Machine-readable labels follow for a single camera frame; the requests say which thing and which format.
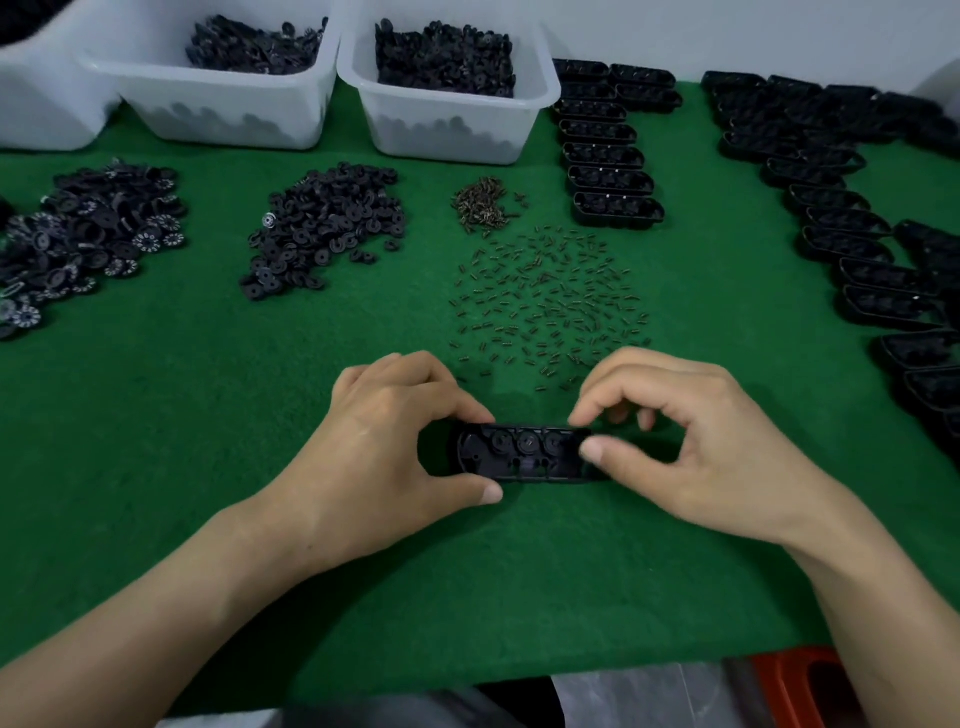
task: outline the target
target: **person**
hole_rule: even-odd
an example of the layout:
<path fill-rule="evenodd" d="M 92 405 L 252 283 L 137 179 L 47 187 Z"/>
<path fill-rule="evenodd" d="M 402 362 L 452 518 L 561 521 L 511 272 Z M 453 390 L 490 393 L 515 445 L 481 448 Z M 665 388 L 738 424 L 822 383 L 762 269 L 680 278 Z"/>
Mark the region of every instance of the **person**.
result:
<path fill-rule="evenodd" d="M 622 349 L 587 377 L 569 416 L 636 411 L 685 428 L 662 463 L 608 436 L 583 457 L 674 516 L 778 544 L 805 571 L 874 728 L 960 725 L 960 617 L 867 507 L 804 456 L 724 369 Z M 345 370 L 329 412 L 257 495 L 213 516 L 122 592 L 0 671 L 0 726 L 154 726 L 204 663 L 302 580 L 372 554 L 501 487 L 432 477 L 418 433 L 493 414 L 432 354 Z"/>

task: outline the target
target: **fingernail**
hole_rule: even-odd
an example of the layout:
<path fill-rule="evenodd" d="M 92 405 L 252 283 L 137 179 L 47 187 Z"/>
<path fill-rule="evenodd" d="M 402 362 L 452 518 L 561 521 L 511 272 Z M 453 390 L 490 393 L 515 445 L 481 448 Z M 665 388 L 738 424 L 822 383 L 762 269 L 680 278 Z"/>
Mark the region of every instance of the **fingernail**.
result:
<path fill-rule="evenodd" d="M 593 465 L 599 465 L 603 459 L 603 444 L 595 437 L 588 437 L 580 446 L 580 456 Z"/>
<path fill-rule="evenodd" d="M 480 498 L 480 505 L 493 505 L 501 500 L 503 500 L 503 488 L 496 483 L 491 483 L 484 490 L 483 497 Z"/>

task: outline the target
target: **hand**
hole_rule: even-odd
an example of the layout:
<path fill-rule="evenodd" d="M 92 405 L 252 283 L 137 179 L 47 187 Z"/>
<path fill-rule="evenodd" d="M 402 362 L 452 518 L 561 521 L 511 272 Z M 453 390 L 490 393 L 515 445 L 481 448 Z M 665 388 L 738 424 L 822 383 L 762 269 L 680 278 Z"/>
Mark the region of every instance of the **hand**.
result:
<path fill-rule="evenodd" d="M 423 469 L 420 431 L 446 417 L 493 422 L 428 352 L 393 353 L 340 374 L 320 427 L 256 496 L 271 532 L 294 540 L 288 550 L 299 554 L 302 578 L 503 498 L 500 486 L 480 475 L 432 477 Z"/>
<path fill-rule="evenodd" d="M 707 528 L 789 546 L 843 486 L 814 465 L 727 370 L 644 349 L 621 349 L 580 390 L 570 424 L 607 411 L 641 429 L 662 412 L 686 429 L 677 461 L 664 464 L 613 437 L 594 436 L 584 459 L 668 513 Z"/>

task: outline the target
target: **white plastic container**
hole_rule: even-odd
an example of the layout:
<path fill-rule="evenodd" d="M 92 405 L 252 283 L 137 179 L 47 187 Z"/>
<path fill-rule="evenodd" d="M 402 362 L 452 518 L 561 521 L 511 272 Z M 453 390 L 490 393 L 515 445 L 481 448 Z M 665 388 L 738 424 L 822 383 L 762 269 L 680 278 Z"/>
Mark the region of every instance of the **white plastic container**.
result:
<path fill-rule="evenodd" d="M 0 148 L 72 151 L 119 103 L 113 81 L 77 63 L 103 0 L 74 0 L 35 36 L 0 48 Z"/>
<path fill-rule="evenodd" d="M 384 154 L 481 164 L 513 164 L 537 113 L 560 98 L 543 30 L 522 0 L 353 0 L 337 72 L 360 90 L 373 144 Z M 515 98 L 401 88 L 377 82 L 374 24 L 401 33 L 434 20 L 509 33 Z"/>
<path fill-rule="evenodd" d="M 109 42 L 84 48 L 88 67 L 117 90 L 157 136 L 202 144 L 308 149 L 320 139 L 336 82 L 342 0 L 110 0 Z M 326 25 L 317 62 L 291 76 L 193 68 L 186 47 L 194 24 L 221 14 L 301 35 Z"/>

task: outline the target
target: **gray tile floor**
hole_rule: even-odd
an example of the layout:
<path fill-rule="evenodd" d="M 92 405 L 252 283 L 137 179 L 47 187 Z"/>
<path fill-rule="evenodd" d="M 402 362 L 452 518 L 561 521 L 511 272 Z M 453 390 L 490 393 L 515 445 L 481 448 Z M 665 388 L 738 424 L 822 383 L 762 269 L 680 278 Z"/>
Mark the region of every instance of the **gray tile floor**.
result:
<path fill-rule="evenodd" d="M 746 660 L 553 678 L 567 728 L 775 728 Z M 476 691 L 397 695 L 295 712 L 165 720 L 162 728 L 518 728 Z"/>

